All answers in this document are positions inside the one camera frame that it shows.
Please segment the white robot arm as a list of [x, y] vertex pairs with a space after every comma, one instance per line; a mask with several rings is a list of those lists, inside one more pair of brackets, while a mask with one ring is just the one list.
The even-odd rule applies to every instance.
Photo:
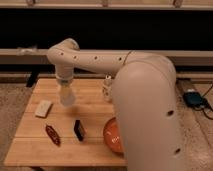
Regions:
[[71, 38], [52, 46], [48, 60], [63, 87], [73, 70], [114, 78], [112, 102], [128, 171], [186, 171], [176, 107], [176, 71], [165, 56], [134, 50], [81, 50]]

